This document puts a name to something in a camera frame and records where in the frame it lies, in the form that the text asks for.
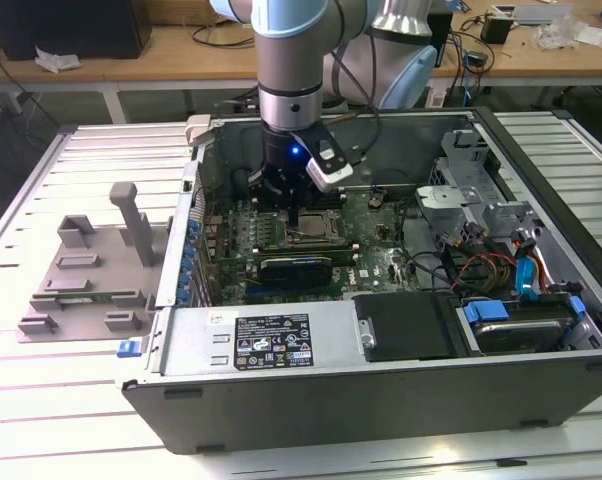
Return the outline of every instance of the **side panel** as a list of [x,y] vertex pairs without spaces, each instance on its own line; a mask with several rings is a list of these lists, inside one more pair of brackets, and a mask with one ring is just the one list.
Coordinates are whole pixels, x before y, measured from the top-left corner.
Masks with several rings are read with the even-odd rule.
[[123,394],[174,453],[283,448],[559,425],[602,395],[596,362],[127,385]]

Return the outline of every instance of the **motherboard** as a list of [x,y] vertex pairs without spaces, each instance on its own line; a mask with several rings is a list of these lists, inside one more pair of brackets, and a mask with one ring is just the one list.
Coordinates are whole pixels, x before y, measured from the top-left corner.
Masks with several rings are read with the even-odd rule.
[[224,203],[207,219],[206,244],[217,266],[213,303],[241,305],[347,299],[361,292],[420,288],[397,248],[402,202],[370,208],[355,191],[339,209],[311,210],[288,228],[285,212]]

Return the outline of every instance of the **gray plastic part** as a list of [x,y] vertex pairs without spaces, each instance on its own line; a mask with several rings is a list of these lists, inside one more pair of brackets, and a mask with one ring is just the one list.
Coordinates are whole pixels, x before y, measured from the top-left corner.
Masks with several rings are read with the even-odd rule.
[[137,314],[132,311],[107,312],[105,324],[111,332],[138,330],[142,325]]
[[87,279],[50,280],[43,289],[46,292],[87,292],[90,290],[90,281]]
[[57,229],[66,248],[86,248],[85,234],[94,233],[92,224],[85,215],[64,217]]
[[112,302],[118,308],[145,307],[146,299],[141,290],[135,290],[133,294],[112,295]]
[[[86,217],[79,217],[85,221],[70,224],[68,219],[73,218],[77,217],[64,218],[62,226],[82,230],[89,225]],[[58,327],[54,332],[19,328],[18,341],[114,340],[149,333],[168,232],[163,224],[152,228],[141,216],[139,220],[141,225],[150,228],[154,264],[142,267],[137,249],[125,245],[120,227],[94,228],[92,233],[85,229],[85,233],[81,233],[85,248],[68,248],[61,244],[24,316],[27,319],[48,315]],[[88,282],[84,291],[67,288],[77,287],[81,282]],[[50,285],[66,288],[49,291]],[[118,328],[109,328],[104,321],[106,313],[121,311],[133,312],[134,321],[120,322]]]
[[141,265],[151,267],[154,260],[152,251],[152,229],[147,217],[139,214],[134,199],[137,187],[132,182],[117,182],[110,190],[110,201],[121,210],[128,228],[128,234],[137,250]]
[[121,234],[121,239],[126,247],[134,247],[134,243],[132,242],[132,237],[130,236],[130,232],[126,227],[122,227],[119,229],[119,233]]
[[63,306],[52,298],[37,298],[32,297],[30,300],[30,306],[36,312],[49,312],[54,310],[63,310]]
[[24,317],[19,322],[19,330],[26,335],[38,334],[38,333],[52,333],[58,325],[50,315],[31,315]]
[[73,268],[96,268],[100,264],[98,255],[93,253],[64,255],[57,260],[57,268],[61,270],[70,270]]

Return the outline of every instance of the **plastic bag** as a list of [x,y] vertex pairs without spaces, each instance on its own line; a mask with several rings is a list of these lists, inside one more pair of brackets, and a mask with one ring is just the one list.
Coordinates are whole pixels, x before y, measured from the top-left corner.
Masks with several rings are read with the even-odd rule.
[[534,31],[532,41],[541,50],[576,47],[576,36],[588,25],[572,15],[555,18],[550,25],[540,25]]

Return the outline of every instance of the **desk leg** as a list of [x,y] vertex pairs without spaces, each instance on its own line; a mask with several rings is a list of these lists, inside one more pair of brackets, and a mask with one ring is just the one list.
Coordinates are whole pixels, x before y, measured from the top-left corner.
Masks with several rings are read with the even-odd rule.
[[123,111],[123,105],[121,104],[121,99],[119,98],[119,92],[116,90],[104,90],[101,93],[103,95],[103,99],[105,100],[105,104],[108,107],[108,112],[110,113],[112,123],[128,123],[128,117]]
[[0,103],[12,115],[21,115],[23,113],[23,109],[19,103],[19,93],[17,92],[0,92]]
[[426,108],[443,108],[445,96],[448,94],[448,81],[444,78],[432,78],[428,83],[428,99]]

